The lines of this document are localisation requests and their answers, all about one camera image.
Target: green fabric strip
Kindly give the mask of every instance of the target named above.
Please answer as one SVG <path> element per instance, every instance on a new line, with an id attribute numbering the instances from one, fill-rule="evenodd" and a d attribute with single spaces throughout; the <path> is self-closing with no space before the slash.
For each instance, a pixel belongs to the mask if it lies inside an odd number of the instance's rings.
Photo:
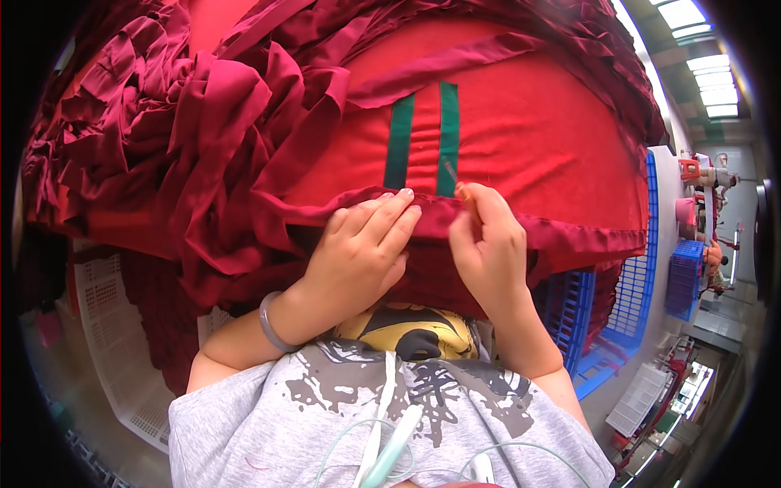
<path id="1" fill-rule="evenodd" d="M 385 158 L 385 180 L 383 186 L 393 190 L 404 188 L 407 183 L 407 161 L 409 160 L 409 138 L 412 133 L 412 110 L 415 94 L 398 99 L 390 114 L 390 136 Z"/>
<path id="2" fill-rule="evenodd" d="M 437 195 L 453 198 L 455 180 L 447 163 L 458 172 L 458 85 L 440 81 L 440 155 L 437 168 Z"/>

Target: ceiling light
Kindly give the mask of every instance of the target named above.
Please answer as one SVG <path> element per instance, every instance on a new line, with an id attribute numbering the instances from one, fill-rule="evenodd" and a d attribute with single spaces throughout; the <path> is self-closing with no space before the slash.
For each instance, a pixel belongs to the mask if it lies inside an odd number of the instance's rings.
<path id="1" fill-rule="evenodd" d="M 694 79 L 697 80 L 697 86 L 700 88 L 709 87 L 711 85 L 730 84 L 735 81 L 729 71 L 723 73 L 701 74 L 694 77 Z"/>
<path id="2" fill-rule="evenodd" d="M 706 105 L 726 105 L 728 103 L 737 103 L 737 91 L 735 88 L 701 91 L 700 96 L 702 97 L 702 103 Z"/>
<path id="3" fill-rule="evenodd" d="M 696 69 L 715 68 L 716 66 L 729 66 L 729 56 L 726 54 L 717 54 L 713 56 L 705 56 L 704 58 L 695 58 L 686 61 L 689 65 L 689 69 L 692 71 Z"/>
<path id="4" fill-rule="evenodd" d="M 708 91 L 708 90 L 724 90 L 725 88 L 734 88 L 734 83 L 724 83 L 723 85 L 711 85 L 709 87 L 702 87 L 700 88 L 700 91 Z"/>
<path id="5" fill-rule="evenodd" d="M 665 18 L 670 29 L 690 26 L 693 23 L 705 21 L 705 17 L 700 13 L 691 0 L 677 0 L 659 6 L 659 13 Z"/>
<path id="6" fill-rule="evenodd" d="M 722 71 L 729 71 L 729 66 L 716 66 L 715 68 L 698 69 L 694 71 L 694 76 L 708 73 L 721 73 Z"/>
<path id="7" fill-rule="evenodd" d="M 686 27 L 684 29 L 674 30 L 672 36 L 677 39 L 678 37 L 690 36 L 692 34 L 699 34 L 700 32 L 708 32 L 711 29 L 711 25 L 703 23 L 698 26 Z"/>

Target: forearm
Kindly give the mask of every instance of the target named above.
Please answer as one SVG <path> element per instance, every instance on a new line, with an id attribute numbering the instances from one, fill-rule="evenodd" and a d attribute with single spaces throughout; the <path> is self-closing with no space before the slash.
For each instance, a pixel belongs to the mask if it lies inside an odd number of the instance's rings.
<path id="1" fill-rule="evenodd" d="M 288 344 L 303 344 L 328 330 L 310 313 L 296 285 L 275 298 L 268 306 L 267 318 L 276 335 Z M 229 368 L 243 371 L 283 356 L 260 326 L 256 309 L 215 331 L 201 348 L 201 354 Z"/>
<path id="2" fill-rule="evenodd" d="M 492 320 L 502 365 L 534 381 L 553 403 L 588 430 L 562 353 L 540 321 L 531 293 L 524 290 L 523 295 L 512 315 L 499 314 L 498 321 Z"/>
<path id="3" fill-rule="evenodd" d="M 494 324 L 502 366 L 537 378 L 558 371 L 564 365 L 562 353 L 540 321 L 531 293 L 522 292 L 519 303 L 506 312 L 489 314 Z"/>

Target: small tool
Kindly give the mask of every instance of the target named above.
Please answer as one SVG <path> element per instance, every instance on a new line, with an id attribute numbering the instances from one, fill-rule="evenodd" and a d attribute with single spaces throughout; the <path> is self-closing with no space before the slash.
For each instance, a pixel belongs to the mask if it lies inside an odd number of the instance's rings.
<path id="1" fill-rule="evenodd" d="M 469 212 L 475 223 L 478 226 L 482 226 L 483 221 L 480 220 L 480 214 L 477 212 L 477 203 L 475 202 L 475 198 L 472 196 L 472 193 L 469 191 L 466 185 L 462 181 L 458 181 L 458 177 L 455 174 L 453 165 L 450 164 L 450 161 L 447 158 L 444 160 L 444 167 L 448 173 L 450 173 L 451 178 L 453 178 L 453 181 L 455 182 L 455 190 L 453 194 L 464 202 L 466 211 Z"/>

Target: red stool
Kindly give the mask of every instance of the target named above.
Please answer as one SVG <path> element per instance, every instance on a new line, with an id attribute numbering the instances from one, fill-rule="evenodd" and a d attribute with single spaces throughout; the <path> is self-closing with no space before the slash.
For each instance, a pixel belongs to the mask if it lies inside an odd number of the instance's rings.
<path id="1" fill-rule="evenodd" d="M 681 180 L 693 180 L 700 177 L 700 162 L 694 159 L 679 159 L 681 167 L 683 168 L 683 174 L 681 174 Z"/>

